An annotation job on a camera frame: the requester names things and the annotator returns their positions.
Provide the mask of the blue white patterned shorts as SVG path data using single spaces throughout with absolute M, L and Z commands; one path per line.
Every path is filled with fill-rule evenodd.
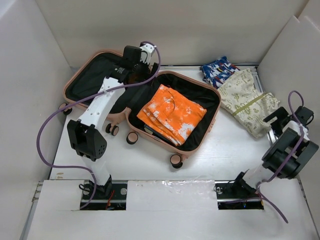
M 199 70 L 203 73 L 202 80 L 215 89 L 221 87 L 230 76 L 240 71 L 226 56 L 202 65 Z

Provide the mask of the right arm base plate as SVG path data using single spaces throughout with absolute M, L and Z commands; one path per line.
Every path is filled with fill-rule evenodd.
M 234 185 L 234 180 L 215 181 L 213 190 L 216 193 L 219 210 L 264 210 L 260 196 L 249 192 L 242 186 Z

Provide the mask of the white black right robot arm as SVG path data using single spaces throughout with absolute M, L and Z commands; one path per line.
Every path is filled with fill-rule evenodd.
M 232 197 L 251 198 L 258 195 L 262 183 L 295 178 L 319 149 L 308 137 L 308 124 L 313 118 L 314 112 L 302 105 L 292 114 L 280 107 L 264 118 L 264 122 L 271 122 L 277 140 L 262 157 L 261 165 L 239 173 L 226 188 Z

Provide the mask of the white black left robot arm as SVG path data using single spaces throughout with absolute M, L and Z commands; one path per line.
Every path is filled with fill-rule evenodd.
M 127 45 L 121 60 L 103 67 L 100 89 L 89 97 L 92 101 L 85 112 L 67 124 L 71 148 L 82 158 L 93 179 L 84 186 L 91 199 L 105 199 L 112 192 L 112 177 L 105 164 L 97 161 L 107 148 L 102 135 L 104 122 L 126 88 L 144 85 L 156 76 L 160 65 L 152 69 L 149 65 L 153 54 L 158 52 L 157 47 L 147 41 L 140 47 Z

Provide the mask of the orange white tie-dye shorts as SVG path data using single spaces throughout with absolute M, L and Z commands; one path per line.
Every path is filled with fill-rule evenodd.
M 181 146 L 206 113 L 198 103 L 161 84 L 137 118 L 175 146 Z

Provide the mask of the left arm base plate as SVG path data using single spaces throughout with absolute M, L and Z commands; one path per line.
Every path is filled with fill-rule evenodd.
M 93 199 L 88 203 L 92 191 L 93 183 L 85 181 L 79 184 L 79 189 L 82 191 L 80 210 L 83 211 L 124 211 L 127 206 L 127 181 L 113 181 L 110 194 L 108 196 L 99 195 L 98 190 L 95 192 Z

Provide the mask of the cream patterned shorts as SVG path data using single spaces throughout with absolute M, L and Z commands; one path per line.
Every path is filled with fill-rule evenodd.
M 275 112 L 280 101 L 270 92 L 259 92 L 249 68 L 231 75 L 218 88 L 221 107 L 227 110 L 254 138 L 260 139 L 271 130 L 264 119 Z

